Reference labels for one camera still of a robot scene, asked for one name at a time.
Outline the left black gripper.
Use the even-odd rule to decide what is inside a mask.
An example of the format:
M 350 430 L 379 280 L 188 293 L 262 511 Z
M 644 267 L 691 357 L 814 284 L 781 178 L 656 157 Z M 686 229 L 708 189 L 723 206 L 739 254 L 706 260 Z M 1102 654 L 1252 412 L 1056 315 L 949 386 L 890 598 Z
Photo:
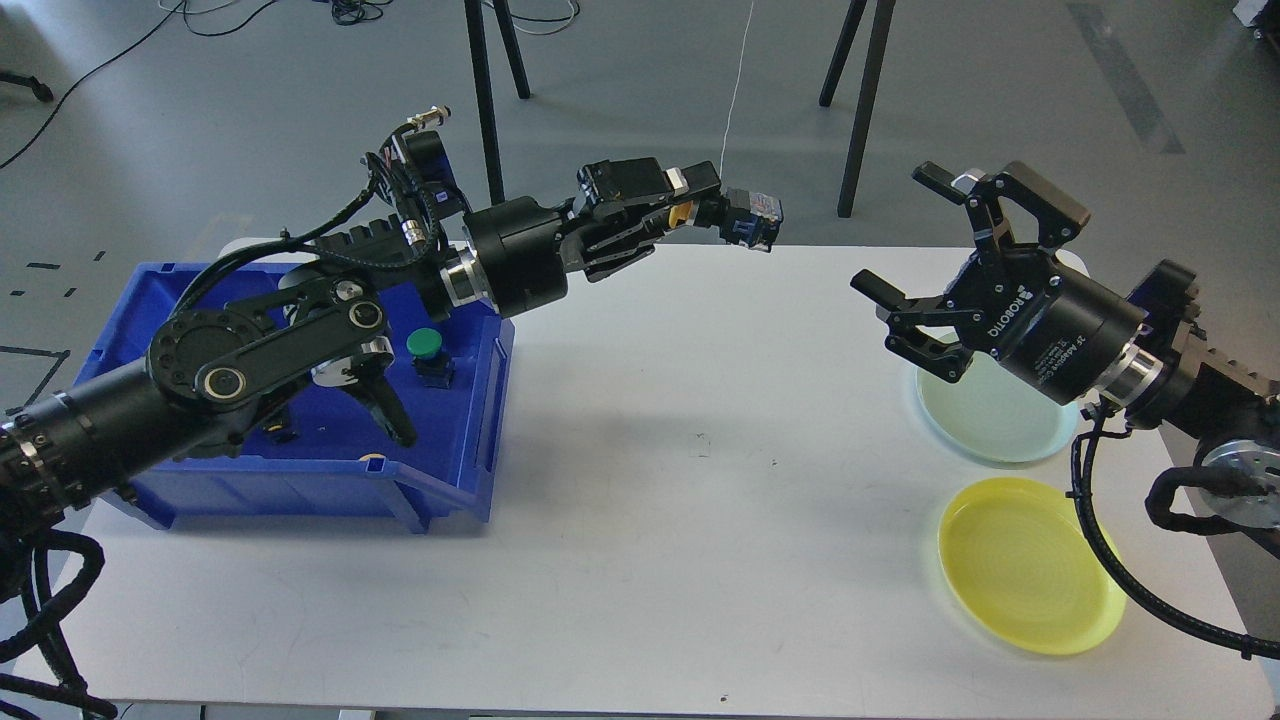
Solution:
M 667 215 L 618 214 L 675 208 L 721 188 L 712 161 L 664 169 L 654 158 L 591 163 L 577 179 L 584 204 L 576 219 L 575 199 L 544 208 L 518 197 L 465 213 L 467 247 L 440 269 L 451 305 L 483 300 L 498 315 L 512 318 L 563 299 L 568 282 L 559 242 L 572 219 L 575 270 L 598 282 L 653 254 L 672 231 Z

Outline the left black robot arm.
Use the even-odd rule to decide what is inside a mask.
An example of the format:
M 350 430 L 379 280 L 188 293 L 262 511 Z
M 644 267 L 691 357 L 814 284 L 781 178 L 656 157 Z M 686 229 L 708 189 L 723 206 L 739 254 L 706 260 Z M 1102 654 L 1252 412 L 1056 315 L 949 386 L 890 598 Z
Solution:
M 241 249 L 201 270 L 133 363 L 19 410 L 3 425 L 3 541 L 32 541 L 168 459 L 232 456 L 308 386 L 342 389 L 398 445 L 417 436 L 385 378 L 379 295 L 415 288 L 428 315 L 489 302 L 511 318 L 598 282 L 686 225 L 753 246 L 744 190 L 712 161 L 598 161 L 582 205 L 530 197 L 472 210 L 445 172 L 442 106 L 410 117 L 365 158 L 367 184 L 306 234 Z

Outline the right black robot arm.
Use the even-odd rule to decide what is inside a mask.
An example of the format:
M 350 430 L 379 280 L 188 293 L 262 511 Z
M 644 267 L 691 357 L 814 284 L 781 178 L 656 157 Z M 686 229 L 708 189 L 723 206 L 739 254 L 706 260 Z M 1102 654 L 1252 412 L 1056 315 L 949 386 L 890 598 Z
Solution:
M 1277 382 L 1213 348 L 1198 323 L 1196 274 L 1165 260 L 1128 296 L 1066 266 L 1057 255 L 1089 211 L 1020 161 L 986 174 L 954 174 L 932 161 L 914 179 L 959 205 L 974 251 L 945 292 L 910 299 L 870 270 L 851 287 L 877 306 L 886 348 L 950 383 L 975 355 L 995 360 L 1038 393 L 1068 404 L 1096 392 L 1135 428 L 1167 423 L 1198 443 L 1190 468 L 1165 473 L 1147 511 L 1167 530 L 1247 533 L 1258 539 L 1275 518 L 1188 518 L 1170 492 L 1207 497 L 1277 497 L 1277 464 L 1243 462 L 1242 452 L 1277 452 Z

